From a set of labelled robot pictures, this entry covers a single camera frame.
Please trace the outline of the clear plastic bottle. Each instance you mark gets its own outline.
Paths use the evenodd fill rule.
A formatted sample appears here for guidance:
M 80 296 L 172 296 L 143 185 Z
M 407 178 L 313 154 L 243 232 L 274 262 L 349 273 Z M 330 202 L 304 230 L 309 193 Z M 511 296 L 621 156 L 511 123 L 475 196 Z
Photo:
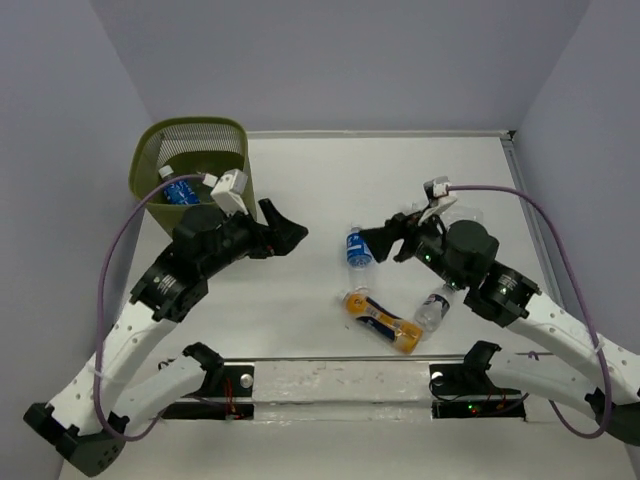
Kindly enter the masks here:
M 411 216 L 416 214 L 419 223 L 425 223 L 429 218 L 438 217 L 446 227 L 461 220 L 470 220 L 483 223 L 483 212 L 477 208 L 460 206 L 457 201 L 447 197 L 431 202 L 421 201 L 412 203 L 403 213 Z

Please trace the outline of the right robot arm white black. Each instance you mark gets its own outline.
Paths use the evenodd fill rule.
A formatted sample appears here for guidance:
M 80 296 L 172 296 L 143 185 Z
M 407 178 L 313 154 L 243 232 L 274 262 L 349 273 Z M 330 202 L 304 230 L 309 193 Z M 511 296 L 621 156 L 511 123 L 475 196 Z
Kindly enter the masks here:
M 594 420 L 617 440 L 639 443 L 639 357 L 573 317 L 539 286 L 496 261 L 499 242 L 484 226 L 398 213 L 360 233 L 377 262 L 395 242 L 394 261 L 415 258 L 442 280 L 464 290 L 477 316 L 525 337 L 552 359 L 516 359 L 500 347 L 477 342 L 460 368 L 462 384 L 482 392 L 492 384 L 515 388 L 568 406 Z

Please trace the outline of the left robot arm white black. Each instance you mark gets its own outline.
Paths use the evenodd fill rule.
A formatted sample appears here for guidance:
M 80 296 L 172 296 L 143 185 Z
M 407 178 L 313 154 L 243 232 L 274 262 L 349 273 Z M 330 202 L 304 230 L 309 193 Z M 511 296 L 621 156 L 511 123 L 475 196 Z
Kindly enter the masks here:
M 208 293 L 208 281 L 237 260 L 286 256 L 307 236 L 306 227 L 268 199 L 259 202 L 266 221 L 226 213 L 214 204 L 186 209 L 171 243 L 131 291 L 101 346 L 58 394 L 32 404 L 24 421 L 78 471 L 102 474 L 125 445 L 153 425 L 183 395 L 209 395 L 221 383 L 222 357 L 202 343 L 183 349 L 158 374 L 131 380 L 146 358 Z

